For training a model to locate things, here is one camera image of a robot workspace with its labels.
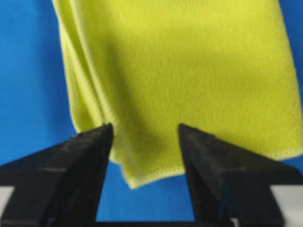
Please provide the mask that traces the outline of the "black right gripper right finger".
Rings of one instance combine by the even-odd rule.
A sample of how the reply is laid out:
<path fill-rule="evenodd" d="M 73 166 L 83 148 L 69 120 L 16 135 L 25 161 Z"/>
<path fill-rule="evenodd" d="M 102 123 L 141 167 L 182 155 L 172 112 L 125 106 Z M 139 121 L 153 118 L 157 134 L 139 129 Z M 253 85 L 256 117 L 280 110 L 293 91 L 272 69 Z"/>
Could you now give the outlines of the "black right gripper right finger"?
<path fill-rule="evenodd" d="M 178 139 L 195 226 L 302 226 L 298 169 L 184 124 Z"/>

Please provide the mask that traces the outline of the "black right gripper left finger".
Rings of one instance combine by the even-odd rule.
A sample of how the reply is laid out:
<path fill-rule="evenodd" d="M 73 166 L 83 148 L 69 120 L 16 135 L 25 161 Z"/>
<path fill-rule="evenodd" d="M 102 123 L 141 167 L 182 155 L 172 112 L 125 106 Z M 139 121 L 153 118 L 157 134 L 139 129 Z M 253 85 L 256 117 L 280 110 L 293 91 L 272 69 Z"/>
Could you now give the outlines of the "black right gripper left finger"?
<path fill-rule="evenodd" d="M 3 164 L 1 226 L 94 226 L 112 143 L 108 123 Z"/>

